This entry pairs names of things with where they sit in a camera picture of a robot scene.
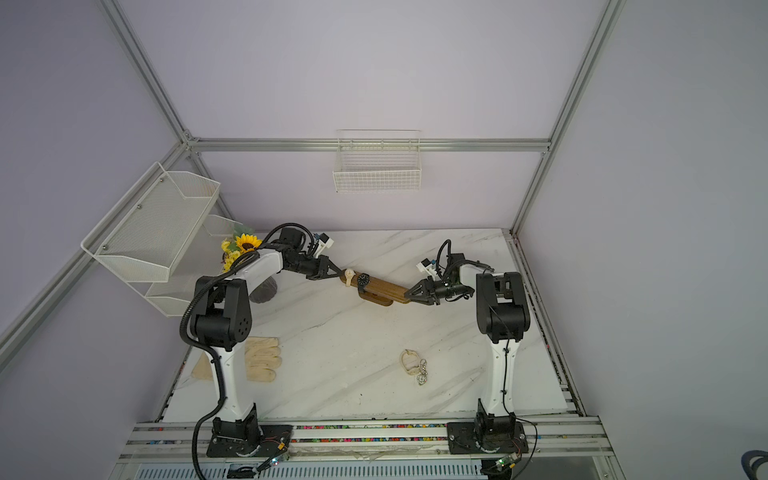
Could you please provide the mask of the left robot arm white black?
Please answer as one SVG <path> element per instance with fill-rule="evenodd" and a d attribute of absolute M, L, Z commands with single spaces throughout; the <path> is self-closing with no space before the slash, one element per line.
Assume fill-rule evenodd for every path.
<path fill-rule="evenodd" d="M 224 242 L 223 271 L 196 281 L 179 335 L 209 360 L 217 395 L 216 405 L 193 427 L 191 457 L 198 478 L 205 477 L 198 440 L 206 422 L 212 426 L 208 452 L 214 456 L 246 458 L 264 449 L 256 404 L 238 391 L 247 380 L 244 346 L 253 325 L 251 295 L 284 270 L 310 281 L 341 276 L 343 270 L 325 254 L 333 244 L 329 235 L 295 222 L 280 224 L 263 238 L 245 231 Z"/>

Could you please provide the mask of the beige band watch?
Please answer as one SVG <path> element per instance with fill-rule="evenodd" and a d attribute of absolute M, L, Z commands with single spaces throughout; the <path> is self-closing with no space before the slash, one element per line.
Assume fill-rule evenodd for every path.
<path fill-rule="evenodd" d="M 344 282 L 347 287 L 352 286 L 352 281 L 355 277 L 355 271 L 353 269 L 346 269 L 344 271 Z"/>

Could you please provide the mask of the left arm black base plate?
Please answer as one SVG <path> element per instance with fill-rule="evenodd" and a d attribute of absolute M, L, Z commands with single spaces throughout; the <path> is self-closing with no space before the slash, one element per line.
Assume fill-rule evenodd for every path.
<path fill-rule="evenodd" d="M 220 422 L 213 426 L 206 456 L 209 458 L 273 458 L 288 450 L 293 434 L 291 425 L 256 427 Z"/>

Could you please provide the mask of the wooden watch stand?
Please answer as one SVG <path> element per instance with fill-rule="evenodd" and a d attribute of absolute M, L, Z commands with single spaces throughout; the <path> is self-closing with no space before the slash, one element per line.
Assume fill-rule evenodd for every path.
<path fill-rule="evenodd" d="M 364 272 L 355 271 L 355 277 L 352 281 L 352 286 L 348 287 L 352 288 L 357 293 L 357 295 L 357 276 L 359 273 Z M 407 291 L 405 287 L 373 277 L 370 274 L 368 275 L 370 276 L 370 283 L 366 287 L 366 294 L 364 296 L 358 295 L 359 298 L 383 307 L 392 306 L 394 303 L 408 304 L 410 302 L 404 296 L 405 292 Z M 344 272 L 342 273 L 340 280 L 345 285 Z"/>

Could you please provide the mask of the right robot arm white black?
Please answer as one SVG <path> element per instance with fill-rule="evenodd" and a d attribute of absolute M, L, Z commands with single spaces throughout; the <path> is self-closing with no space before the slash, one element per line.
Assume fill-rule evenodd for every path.
<path fill-rule="evenodd" d="M 444 267 L 437 260 L 424 259 L 417 269 L 424 278 L 406 290 L 407 301 L 427 306 L 474 303 L 474 322 L 488 341 L 492 360 L 489 386 L 480 399 L 482 410 L 487 418 L 521 425 L 511 399 L 517 350 L 531 327 L 521 274 L 498 271 L 462 254 L 450 255 Z"/>

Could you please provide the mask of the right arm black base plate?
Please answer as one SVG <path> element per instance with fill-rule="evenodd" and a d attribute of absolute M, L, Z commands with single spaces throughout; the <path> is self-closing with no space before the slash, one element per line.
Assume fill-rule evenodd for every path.
<path fill-rule="evenodd" d="M 508 454 L 528 453 L 528 435 L 523 424 L 488 428 L 474 422 L 461 421 L 446 424 L 448 448 L 451 454 Z"/>

